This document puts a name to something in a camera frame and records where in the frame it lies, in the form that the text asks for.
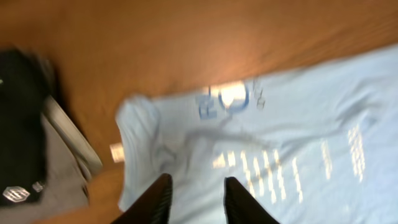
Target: t-shirt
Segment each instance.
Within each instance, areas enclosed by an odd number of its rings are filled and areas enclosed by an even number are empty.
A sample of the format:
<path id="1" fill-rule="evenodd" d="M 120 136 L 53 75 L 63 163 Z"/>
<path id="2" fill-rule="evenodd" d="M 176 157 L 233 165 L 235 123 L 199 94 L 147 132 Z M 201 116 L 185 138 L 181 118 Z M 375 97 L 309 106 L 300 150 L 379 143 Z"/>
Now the t-shirt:
<path id="1" fill-rule="evenodd" d="M 161 173 L 170 223 L 226 223 L 236 177 L 281 223 L 398 223 L 398 45 L 149 100 L 117 123 L 127 210 Z"/>

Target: light blue t-shirt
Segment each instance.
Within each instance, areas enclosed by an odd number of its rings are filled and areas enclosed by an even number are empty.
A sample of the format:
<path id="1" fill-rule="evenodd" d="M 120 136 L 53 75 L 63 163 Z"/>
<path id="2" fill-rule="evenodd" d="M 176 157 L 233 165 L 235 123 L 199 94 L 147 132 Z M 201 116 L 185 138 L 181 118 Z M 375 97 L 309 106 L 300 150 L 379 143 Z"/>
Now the light blue t-shirt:
<path id="1" fill-rule="evenodd" d="M 126 100 L 121 210 L 161 173 L 170 223 L 226 223 L 236 177 L 281 223 L 398 223 L 398 46 L 311 68 Z"/>

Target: fabric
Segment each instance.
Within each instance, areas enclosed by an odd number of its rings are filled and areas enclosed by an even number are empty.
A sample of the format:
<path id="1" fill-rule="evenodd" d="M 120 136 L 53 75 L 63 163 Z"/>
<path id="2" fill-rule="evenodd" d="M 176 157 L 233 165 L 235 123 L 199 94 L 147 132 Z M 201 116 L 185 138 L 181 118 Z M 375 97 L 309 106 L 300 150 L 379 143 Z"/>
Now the fabric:
<path id="1" fill-rule="evenodd" d="M 121 210 L 163 172 L 170 223 L 225 223 L 236 177 L 280 223 L 398 223 L 398 46 L 182 96 L 126 100 Z"/>
<path id="2" fill-rule="evenodd" d="M 0 208 L 1 223 L 25 224 L 88 205 L 85 180 L 61 137 L 46 118 L 48 181 L 38 203 Z"/>
<path id="3" fill-rule="evenodd" d="M 0 53 L 0 207 L 39 200 L 45 183 L 45 134 L 40 123 L 49 94 L 40 68 L 20 52 Z"/>

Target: clothing tag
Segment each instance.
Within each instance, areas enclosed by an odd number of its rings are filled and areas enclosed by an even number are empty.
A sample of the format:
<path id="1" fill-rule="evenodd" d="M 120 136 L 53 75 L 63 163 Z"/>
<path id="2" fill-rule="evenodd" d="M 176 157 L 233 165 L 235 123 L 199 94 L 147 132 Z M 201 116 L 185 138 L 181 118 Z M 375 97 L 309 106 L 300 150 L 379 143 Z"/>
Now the clothing tag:
<path id="1" fill-rule="evenodd" d="M 121 143 L 112 144 L 109 146 L 111 148 L 113 161 L 116 162 L 124 162 L 124 151 L 123 145 Z"/>

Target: folded black clothing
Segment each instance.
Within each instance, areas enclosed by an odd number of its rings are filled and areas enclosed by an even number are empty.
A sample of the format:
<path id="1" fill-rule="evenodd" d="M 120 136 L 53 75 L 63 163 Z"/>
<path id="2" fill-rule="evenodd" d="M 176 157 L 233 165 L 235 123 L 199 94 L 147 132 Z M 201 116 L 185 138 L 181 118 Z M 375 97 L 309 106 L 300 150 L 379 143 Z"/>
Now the folded black clothing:
<path id="1" fill-rule="evenodd" d="M 40 199 L 46 179 L 40 114 L 48 94 L 34 60 L 16 50 L 0 53 L 0 206 Z"/>

